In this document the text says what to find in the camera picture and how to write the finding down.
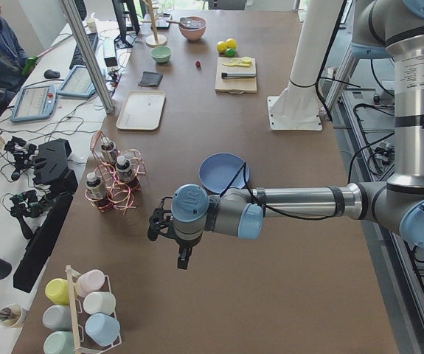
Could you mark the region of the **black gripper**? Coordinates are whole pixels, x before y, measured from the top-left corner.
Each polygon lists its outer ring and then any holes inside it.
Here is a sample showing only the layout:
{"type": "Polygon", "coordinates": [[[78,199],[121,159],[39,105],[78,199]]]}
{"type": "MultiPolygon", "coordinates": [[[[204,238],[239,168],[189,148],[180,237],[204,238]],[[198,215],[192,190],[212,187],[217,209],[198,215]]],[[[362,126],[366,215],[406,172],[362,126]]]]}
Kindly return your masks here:
{"type": "Polygon", "coordinates": [[[164,209],[164,203],[167,199],[173,199],[173,197],[163,197],[159,205],[153,210],[153,214],[149,217],[147,237],[150,241],[156,241],[159,235],[175,240],[179,245],[177,268],[188,269],[193,244],[188,240],[181,239],[176,234],[173,226],[172,211],[164,209]]]}

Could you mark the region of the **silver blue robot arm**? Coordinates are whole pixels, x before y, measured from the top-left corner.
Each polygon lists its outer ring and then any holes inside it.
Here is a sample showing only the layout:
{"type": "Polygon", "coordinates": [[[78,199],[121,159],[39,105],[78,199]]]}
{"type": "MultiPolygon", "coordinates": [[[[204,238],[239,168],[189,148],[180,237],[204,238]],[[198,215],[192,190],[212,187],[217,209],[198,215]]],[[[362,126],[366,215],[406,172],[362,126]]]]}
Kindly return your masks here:
{"type": "Polygon", "coordinates": [[[357,58],[395,62],[395,170],[382,182],[345,187],[234,189],[208,195],[179,187],[170,209],[155,208],[147,236],[177,242],[178,267],[188,266],[203,232],[259,236],[263,219],[319,221],[347,216],[377,223],[424,249],[424,1],[357,1],[351,50],[357,58]]]}

